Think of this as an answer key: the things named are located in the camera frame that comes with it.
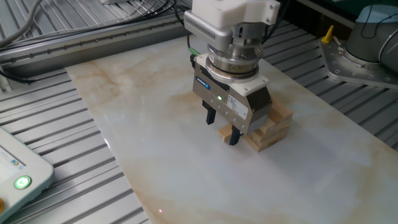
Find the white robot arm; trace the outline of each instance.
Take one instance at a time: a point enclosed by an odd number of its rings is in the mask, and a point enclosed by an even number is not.
[[[185,28],[208,44],[208,54],[196,58],[193,91],[203,99],[208,124],[218,111],[233,125],[230,145],[264,125],[271,109],[258,61],[279,6],[275,0],[193,0],[185,12]]]

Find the stacked wooden blocks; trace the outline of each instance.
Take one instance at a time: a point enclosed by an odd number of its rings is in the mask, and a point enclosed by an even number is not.
[[[279,102],[274,101],[265,125],[243,138],[250,146],[260,152],[286,137],[293,112]],[[232,135],[232,125],[226,125],[218,130],[218,136],[229,142]]]

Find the silver bracket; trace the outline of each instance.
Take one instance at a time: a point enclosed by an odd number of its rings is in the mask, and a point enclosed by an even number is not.
[[[398,73],[383,64],[355,58],[345,50],[343,44],[339,46],[333,39],[329,44],[319,41],[319,46],[329,78],[398,90]]]

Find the green light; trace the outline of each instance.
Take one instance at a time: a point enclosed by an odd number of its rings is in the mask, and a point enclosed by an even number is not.
[[[25,189],[29,187],[29,185],[32,183],[32,178],[29,176],[22,176],[19,177],[15,182],[14,182],[14,187],[18,190]]]

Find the table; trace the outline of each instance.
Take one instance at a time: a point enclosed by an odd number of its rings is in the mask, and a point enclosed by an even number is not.
[[[260,66],[294,112],[287,137],[260,153],[221,142],[221,116],[206,125],[185,39],[67,71],[153,224],[395,223],[398,154]]]

